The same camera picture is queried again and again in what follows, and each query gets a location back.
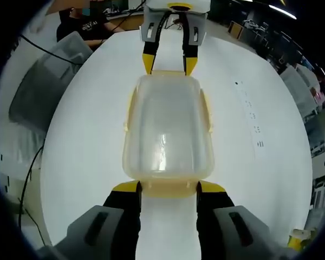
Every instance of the floor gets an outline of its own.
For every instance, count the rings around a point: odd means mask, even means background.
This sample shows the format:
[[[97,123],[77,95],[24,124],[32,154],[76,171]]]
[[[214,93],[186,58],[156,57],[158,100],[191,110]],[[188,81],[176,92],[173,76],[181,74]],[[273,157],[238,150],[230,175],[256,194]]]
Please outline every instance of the floor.
[[[207,20],[206,32],[208,35],[226,40],[228,42],[241,46],[255,53],[255,51],[251,47],[231,37],[230,34],[228,33],[228,29],[220,24]],[[12,210],[12,212],[15,214],[15,216],[17,216],[18,214],[17,211],[17,207],[19,205],[18,198],[20,198],[21,196],[23,184],[24,184],[23,181],[13,180],[13,179],[10,179],[8,184],[9,186],[8,186],[7,197],[10,199],[13,205],[12,208],[14,210]],[[44,242],[47,245],[50,245],[51,243],[48,236],[46,225],[44,223],[42,206],[41,206],[39,170],[35,170],[32,172],[31,181],[28,183],[27,191],[25,194],[24,207],[28,210],[28,212],[30,213],[34,221],[38,224]],[[41,241],[40,242],[36,241],[37,239],[40,239],[39,237],[36,237],[36,234],[34,236],[29,236],[29,234],[27,234],[26,232],[25,234],[27,236],[27,239],[31,242],[31,244],[35,249],[42,246]]]

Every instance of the translucent plastic box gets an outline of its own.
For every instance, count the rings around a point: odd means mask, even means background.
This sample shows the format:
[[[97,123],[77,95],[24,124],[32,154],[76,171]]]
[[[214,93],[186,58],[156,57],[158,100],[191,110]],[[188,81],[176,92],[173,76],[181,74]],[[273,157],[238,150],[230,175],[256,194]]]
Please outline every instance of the translucent plastic box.
[[[123,168],[136,180],[200,180],[213,170],[207,102],[183,74],[142,76],[128,111]]]

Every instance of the round white table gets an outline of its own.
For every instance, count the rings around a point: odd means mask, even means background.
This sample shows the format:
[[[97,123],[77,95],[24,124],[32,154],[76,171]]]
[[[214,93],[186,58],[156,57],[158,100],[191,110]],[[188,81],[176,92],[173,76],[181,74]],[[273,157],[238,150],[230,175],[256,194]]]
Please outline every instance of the round white table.
[[[164,30],[153,69],[182,70],[181,32]],[[73,78],[50,124],[42,158],[43,216],[53,244],[111,189],[122,169],[129,97],[145,74],[138,31],[113,35]],[[284,244],[304,227],[312,184],[309,144],[292,96],[271,65],[206,37],[192,73],[209,97],[214,170],[224,187]]]

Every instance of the wire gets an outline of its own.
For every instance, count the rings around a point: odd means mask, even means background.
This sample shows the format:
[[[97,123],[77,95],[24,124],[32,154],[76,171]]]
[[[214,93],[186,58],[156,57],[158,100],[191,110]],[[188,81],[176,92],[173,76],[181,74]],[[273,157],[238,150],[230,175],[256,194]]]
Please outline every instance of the wire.
[[[177,23],[170,24],[166,29],[168,29],[168,28],[170,28],[170,27],[172,27],[174,25],[178,25],[178,29],[177,30],[181,30],[182,29],[182,25],[181,24],[177,24]]]
[[[54,53],[51,53],[50,51],[47,51],[47,50],[43,49],[42,47],[38,46],[36,43],[32,42],[31,40],[29,40],[28,38],[26,38],[26,37],[25,37],[24,35],[22,35],[22,34],[20,35],[20,37],[23,38],[24,40],[26,40],[27,42],[29,42],[32,46],[36,47],[37,49],[40,49],[40,50],[44,51],[45,53],[48,53],[49,55],[54,56],[54,57],[56,57],[56,58],[58,58],[58,59],[60,59],[60,60],[63,60],[63,61],[69,62],[69,63],[71,63],[71,64],[73,64],[73,65],[80,65],[80,66],[83,65],[83,64],[80,64],[80,63],[75,63],[75,62],[73,62],[73,61],[69,61],[69,60],[67,60],[66,58],[60,57],[60,56],[58,56],[58,55],[55,55]]]
[[[123,22],[126,21],[126,19],[128,19],[133,13],[137,12],[145,3],[147,0],[142,1],[130,14],[128,14],[127,16],[125,16],[125,18],[116,26],[114,27],[114,29],[112,31],[110,31],[109,34],[112,34],[114,32],[115,29],[117,29],[120,25],[123,24]]]
[[[42,237],[42,234],[41,234],[41,230],[40,230],[40,227],[38,226],[38,224],[36,223],[36,221],[33,219],[33,217],[31,216],[31,214],[29,213],[29,211],[27,210],[26,207],[24,207],[24,210],[25,212],[28,214],[28,216],[31,218],[31,220],[35,223],[36,227],[37,227],[37,230],[38,230],[38,233],[40,234],[40,237],[41,237],[41,240],[42,240],[42,243],[43,245],[45,246],[46,243],[44,242],[44,239]]]
[[[164,13],[163,17],[161,18],[160,23],[158,24],[157,32],[155,34],[155,42],[158,43],[158,46],[159,46],[160,35],[161,35],[161,31],[163,29],[163,25],[167,21],[167,19],[169,18],[170,15],[171,15],[171,11],[166,11]]]
[[[22,230],[22,214],[23,214],[23,201],[24,201],[24,195],[25,195],[25,190],[27,189],[27,184],[28,184],[28,180],[29,180],[29,176],[31,174],[31,169],[33,168],[34,162],[38,156],[38,154],[40,153],[40,151],[43,149],[43,145],[40,147],[40,149],[38,149],[37,153],[35,154],[30,167],[29,167],[29,171],[27,174],[27,177],[25,178],[25,182],[24,182],[24,186],[23,186],[23,190],[22,190],[22,195],[21,195],[21,199],[20,199],[20,204],[19,204],[19,214],[18,214],[18,226],[19,228]]]

